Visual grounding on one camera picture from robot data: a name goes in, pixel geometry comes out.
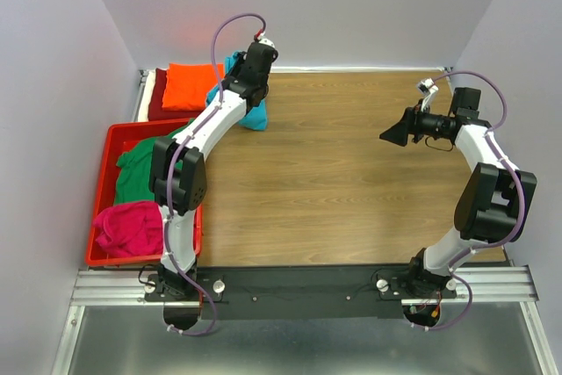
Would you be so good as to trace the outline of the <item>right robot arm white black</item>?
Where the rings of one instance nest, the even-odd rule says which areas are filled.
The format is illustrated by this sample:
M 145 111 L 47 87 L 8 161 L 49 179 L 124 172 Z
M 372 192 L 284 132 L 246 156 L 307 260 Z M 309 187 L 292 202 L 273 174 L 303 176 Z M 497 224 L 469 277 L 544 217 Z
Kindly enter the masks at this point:
M 519 238 L 537 187 L 534 174 L 518 169 L 499 147 L 491 125 L 479 118 L 481 92 L 455 90 L 448 114 L 430 110 L 438 88 L 428 78 L 418 85 L 422 98 L 406 108 L 398 123 L 379 137 L 405 147 L 432 138 L 459 150 L 472 173 L 456 206 L 451 230 L 434 245 L 421 249 L 398 276 L 408 295 L 442 292 L 454 271 L 483 249 Z

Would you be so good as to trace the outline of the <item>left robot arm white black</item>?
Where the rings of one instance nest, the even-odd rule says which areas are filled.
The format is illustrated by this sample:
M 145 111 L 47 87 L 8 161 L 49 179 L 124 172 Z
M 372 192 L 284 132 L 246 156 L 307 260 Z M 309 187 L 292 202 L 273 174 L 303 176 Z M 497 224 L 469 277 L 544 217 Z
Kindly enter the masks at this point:
M 176 300 L 200 295 L 189 272 L 197 261 L 194 222 L 207 191 L 205 160 L 227 131 L 266 98 L 277 58 L 271 41 L 252 42 L 205 110 L 177 136 L 155 141 L 148 186 L 162 214 L 163 251 L 155 288 L 161 295 Z

